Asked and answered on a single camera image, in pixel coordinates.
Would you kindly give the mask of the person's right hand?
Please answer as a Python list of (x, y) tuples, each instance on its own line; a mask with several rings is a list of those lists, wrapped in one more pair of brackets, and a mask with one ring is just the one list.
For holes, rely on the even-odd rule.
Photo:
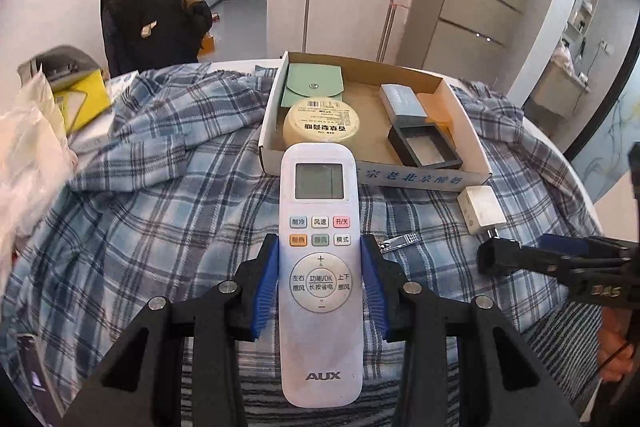
[(602, 381), (615, 383), (634, 371), (634, 346), (626, 343), (631, 311), (602, 309), (602, 324), (597, 338), (597, 362)]

